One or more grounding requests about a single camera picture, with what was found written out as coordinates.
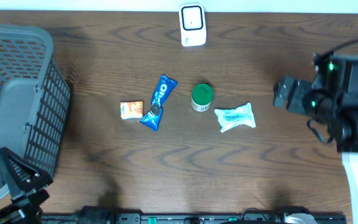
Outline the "white wet wipes pack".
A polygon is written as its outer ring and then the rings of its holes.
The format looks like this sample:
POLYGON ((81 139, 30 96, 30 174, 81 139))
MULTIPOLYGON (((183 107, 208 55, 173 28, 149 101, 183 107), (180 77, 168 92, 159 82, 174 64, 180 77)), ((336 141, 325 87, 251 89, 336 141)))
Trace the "white wet wipes pack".
POLYGON ((251 128, 256 127, 251 103, 238 106, 234 109, 215 109, 218 123, 221 126, 220 132, 224 133, 239 125, 246 125, 251 128))

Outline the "green lid white jar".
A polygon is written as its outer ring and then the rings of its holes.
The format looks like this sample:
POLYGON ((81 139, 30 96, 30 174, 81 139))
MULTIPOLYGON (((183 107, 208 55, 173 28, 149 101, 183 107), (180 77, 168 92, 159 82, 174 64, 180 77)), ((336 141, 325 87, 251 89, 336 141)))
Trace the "green lid white jar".
POLYGON ((207 111, 213 100, 213 89, 205 83, 197 84, 191 94, 191 106, 197 112, 207 111))

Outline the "blue Oreo cookie pack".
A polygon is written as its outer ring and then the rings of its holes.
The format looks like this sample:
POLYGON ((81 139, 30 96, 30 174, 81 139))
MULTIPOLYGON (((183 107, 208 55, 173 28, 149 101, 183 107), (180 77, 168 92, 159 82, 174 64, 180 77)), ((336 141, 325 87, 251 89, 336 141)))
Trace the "blue Oreo cookie pack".
POLYGON ((163 115, 163 104, 177 85, 178 82, 176 80, 171 79, 166 75, 160 76, 160 80, 152 95, 150 110, 140 121, 143 125, 155 132, 158 131, 163 115))

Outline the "orange small box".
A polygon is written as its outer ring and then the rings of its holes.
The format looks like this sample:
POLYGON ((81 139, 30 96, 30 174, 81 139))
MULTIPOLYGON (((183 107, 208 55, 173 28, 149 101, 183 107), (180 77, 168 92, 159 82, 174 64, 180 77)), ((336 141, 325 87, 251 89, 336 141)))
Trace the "orange small box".
POLYGON ((143 117, 143 104, 142 101, 120 102, 121 118, 141 119, 143 117))

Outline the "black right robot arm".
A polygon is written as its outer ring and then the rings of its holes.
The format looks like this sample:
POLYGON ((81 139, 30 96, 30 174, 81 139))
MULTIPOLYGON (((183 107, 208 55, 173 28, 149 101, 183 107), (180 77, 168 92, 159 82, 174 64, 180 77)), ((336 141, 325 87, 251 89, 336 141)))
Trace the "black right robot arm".
POLYGON ((308 116, 308 127, 327 126, 327 139, 311 131, 325 145, 336 143, 349 183, 352 221, 358 223, 358 55, 328 53, 316 56, 313 64, 312 82, 285 76, 275 84, 273 105, 308 116))

